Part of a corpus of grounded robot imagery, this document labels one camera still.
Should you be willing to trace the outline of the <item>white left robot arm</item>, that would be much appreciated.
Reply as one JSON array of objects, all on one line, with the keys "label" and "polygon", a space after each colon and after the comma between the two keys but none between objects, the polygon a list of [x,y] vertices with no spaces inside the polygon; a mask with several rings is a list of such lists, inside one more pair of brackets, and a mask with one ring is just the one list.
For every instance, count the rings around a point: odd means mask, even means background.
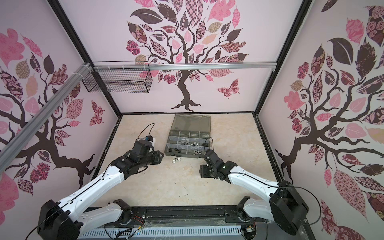
[{"label": "white left robot arm", "polygon": [[76,240],[82,234],[109,223],[128,224],[132,208],[123,200],[89,211],[88,208],[114,186],[150,165],[159,165],[164,154],[155,150],[152,136],[136,139],[131,150],[113,160],[106,170],[73,194],[58,202],[47,201],[37,226],[44,240]]}]

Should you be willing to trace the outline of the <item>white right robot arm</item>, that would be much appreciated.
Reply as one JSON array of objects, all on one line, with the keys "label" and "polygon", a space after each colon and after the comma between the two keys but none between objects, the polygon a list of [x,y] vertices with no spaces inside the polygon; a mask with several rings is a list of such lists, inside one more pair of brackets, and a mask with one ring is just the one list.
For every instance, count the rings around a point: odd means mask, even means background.
[{"label": "white right robot arm", "polygon": [[287,181],[273,182],[256,176],[236,163],[224,162],[213,150],[206,150],[205,164],[201,165],[201,178],[213,178],[242,187],[261,198],[243,197],[236,207],[240,221],[255,219],[273,221],[285,233],[296,235],[309,212],[309,207]]}]

